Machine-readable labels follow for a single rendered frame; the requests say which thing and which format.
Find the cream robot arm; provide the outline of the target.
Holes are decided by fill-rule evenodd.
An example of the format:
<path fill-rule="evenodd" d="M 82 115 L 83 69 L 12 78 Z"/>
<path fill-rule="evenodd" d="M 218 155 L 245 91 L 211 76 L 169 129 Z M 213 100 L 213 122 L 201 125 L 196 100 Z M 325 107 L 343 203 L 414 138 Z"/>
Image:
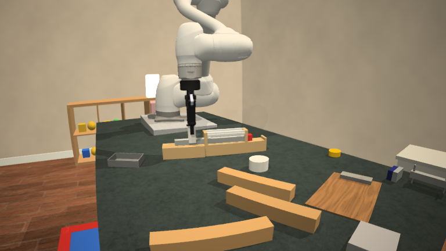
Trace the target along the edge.
<path fill-rule="evenodd" d="M 237 62 L 247 59 L 253 50 L 250 38 L 225 27 L 215 19 L 229 0 L 173 0 L 178 11 L 195 23 L 184 23 L 178 29 L 175 54 L 178 76 L 162 76 L 156 88 L 156 112 L 148 118 L 154 122 L 184 121 L 180 108 L 186 107 L 186 91 L 180 81 L 200 80 L 194 90 L 196 107 L 210 106 L 219 98 L 218 86 L 210 76 L 210 61 Z M 197 9 L 191 5 L 196 5 Z M 187 63 L 187 64 L 184 64 Z"/>

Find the wooden clipboard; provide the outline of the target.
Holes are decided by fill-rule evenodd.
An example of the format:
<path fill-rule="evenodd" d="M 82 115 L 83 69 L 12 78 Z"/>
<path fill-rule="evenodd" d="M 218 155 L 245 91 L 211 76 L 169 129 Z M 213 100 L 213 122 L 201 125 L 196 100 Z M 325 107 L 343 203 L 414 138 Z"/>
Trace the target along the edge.
<path fill-rule="evenodd" d="M 334 172 L 305 205 L 368 223 L 382 185 L 372 180 L 345 171 Z"/>

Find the cream short cylinder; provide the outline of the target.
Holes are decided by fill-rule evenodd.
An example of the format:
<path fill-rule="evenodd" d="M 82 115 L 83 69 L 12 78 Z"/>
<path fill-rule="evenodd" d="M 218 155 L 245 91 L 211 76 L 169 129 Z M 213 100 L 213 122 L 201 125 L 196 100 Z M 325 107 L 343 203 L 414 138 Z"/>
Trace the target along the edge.
<path fill-rule="evenodd" d="M 249 158 L 249 170 L 253 172 L 265 172 L 268 170 L 269 158 L 266 156 L 252 156 Z"/>

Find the grey bar with cross pins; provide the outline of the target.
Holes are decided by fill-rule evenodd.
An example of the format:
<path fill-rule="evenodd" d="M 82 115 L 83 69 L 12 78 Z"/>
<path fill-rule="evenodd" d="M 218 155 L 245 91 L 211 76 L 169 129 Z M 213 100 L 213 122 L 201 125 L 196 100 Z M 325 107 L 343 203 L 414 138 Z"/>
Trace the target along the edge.
<path fill-rule="evenodd" d="M 445 192 L 446 189 L 446 179 L 445 178 L 441 178 L 441 177 L 437 177 L 435 175 L 431 175 L 431 174 L 427 174 L 427 173 L 423 173 L 420 171 L 416 171 L 416 165 L 414 165 L 413 170 L 411 170 L 410 173 L 410 178 L 411 178 L 411 184 L 413 182 L 413 179 L 419 180 L 419 181 L 423 181 L 429 184 L 433 184 L 439 187 L 443 188 L 443 192 Z"/>

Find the yellow short cylinder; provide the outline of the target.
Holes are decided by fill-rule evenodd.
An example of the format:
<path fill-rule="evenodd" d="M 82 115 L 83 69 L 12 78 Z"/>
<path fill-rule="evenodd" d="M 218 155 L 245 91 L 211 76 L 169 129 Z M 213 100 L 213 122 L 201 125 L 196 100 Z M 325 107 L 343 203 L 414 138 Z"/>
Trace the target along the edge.
<path fill-rule="evenodd" d="M 341 150 L 339 149 L 329 149 L 329 156 L 331 157 L 340 157 Z"/>

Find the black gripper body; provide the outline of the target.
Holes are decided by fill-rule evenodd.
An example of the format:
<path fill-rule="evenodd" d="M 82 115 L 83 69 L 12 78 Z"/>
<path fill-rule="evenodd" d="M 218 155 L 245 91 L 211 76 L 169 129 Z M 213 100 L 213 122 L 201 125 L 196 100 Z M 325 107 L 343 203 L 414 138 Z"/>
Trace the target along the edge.
<path fill-rule="evenodd" d="M 188 100 L 190 99 L 190 94 L 193 95 L 193 99 L 195 97 L 194 90 L 200 89 L 200 80 L 189 80 L 189 81 L 180 81 L 180 90 L 186 91 L 188 96 Z"/>

